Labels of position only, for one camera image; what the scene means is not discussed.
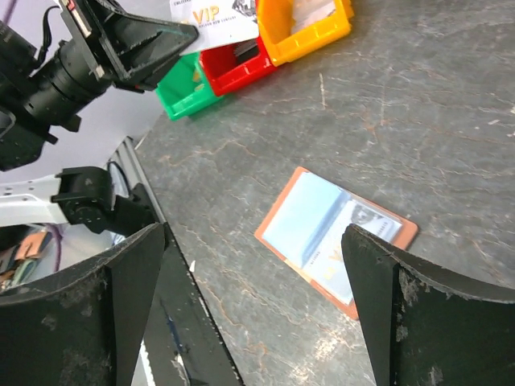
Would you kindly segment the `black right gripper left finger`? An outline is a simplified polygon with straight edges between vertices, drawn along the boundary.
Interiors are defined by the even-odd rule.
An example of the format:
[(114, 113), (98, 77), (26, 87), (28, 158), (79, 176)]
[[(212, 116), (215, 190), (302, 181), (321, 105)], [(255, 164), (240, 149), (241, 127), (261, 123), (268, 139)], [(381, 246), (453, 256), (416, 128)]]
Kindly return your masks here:
[(1, 295), (3, 385), (129, 385), (165, 247), (161, 224)]

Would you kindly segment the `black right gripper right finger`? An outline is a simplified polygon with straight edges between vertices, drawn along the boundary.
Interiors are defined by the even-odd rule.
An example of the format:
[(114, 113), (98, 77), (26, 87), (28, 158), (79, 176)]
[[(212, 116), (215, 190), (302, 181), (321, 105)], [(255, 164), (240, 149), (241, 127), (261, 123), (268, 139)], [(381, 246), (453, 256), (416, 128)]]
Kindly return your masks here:
[(514, 291), (344, 234), (354, 302), (378, 385), (512, 385)]

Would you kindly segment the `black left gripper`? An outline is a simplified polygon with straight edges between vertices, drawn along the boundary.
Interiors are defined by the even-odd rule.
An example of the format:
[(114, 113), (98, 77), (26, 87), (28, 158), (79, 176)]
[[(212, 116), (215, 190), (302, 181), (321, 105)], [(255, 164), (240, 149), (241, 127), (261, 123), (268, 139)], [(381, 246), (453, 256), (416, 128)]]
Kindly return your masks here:
[(196, 27), (126, 12), (116, 1), (61, 1), (72, 34), (53, 57), (48, 17), (36, 48), (1, 25), (1, 131), (76, 132), (78, 113), (115, 86), (152, 91), (198, 38)]

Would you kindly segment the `silver white membership card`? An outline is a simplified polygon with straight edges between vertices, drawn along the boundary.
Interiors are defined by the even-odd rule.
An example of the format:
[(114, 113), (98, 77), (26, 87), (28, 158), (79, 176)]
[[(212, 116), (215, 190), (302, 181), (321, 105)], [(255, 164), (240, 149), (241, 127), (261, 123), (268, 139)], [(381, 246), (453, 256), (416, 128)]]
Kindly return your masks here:
[(192, 25), (199, 32), (181, 56), (258, 37), (254, 0), (183, 0), (169, 4), (173, 22)]

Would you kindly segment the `brown leather card holder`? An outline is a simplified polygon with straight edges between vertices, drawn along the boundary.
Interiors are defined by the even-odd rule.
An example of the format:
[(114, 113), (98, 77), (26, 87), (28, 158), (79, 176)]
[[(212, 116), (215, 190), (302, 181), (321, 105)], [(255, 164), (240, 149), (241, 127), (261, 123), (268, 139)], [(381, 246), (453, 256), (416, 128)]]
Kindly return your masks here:
[(351, 319), (358, 313), (341, 240), (355, 224), (400, 249), (418, 225), (297, 167), (254, 233), (271, 252)]

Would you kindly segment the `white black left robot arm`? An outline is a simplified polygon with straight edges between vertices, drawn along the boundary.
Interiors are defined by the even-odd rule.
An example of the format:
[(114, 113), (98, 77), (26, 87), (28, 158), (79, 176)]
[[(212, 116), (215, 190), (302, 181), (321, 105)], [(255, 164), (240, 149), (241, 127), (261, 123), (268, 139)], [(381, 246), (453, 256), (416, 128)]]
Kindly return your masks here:
[[(109, 88), (154, 90), (199, 36), (196, 27), (126, 12), (115, 1), (60, 1), (71, 39), (48, 54), (52, 33), (34, 47), (1, 25), (1, 168), (37, 161), (51, 129), (80, 128), (80, 111)], [(1, 189), (1, 225), (83, 224), (91, 232), (131, 236), (157, 223), (147, 189), (136, 184), (116, 195), (108, 169), (66, 168)]]

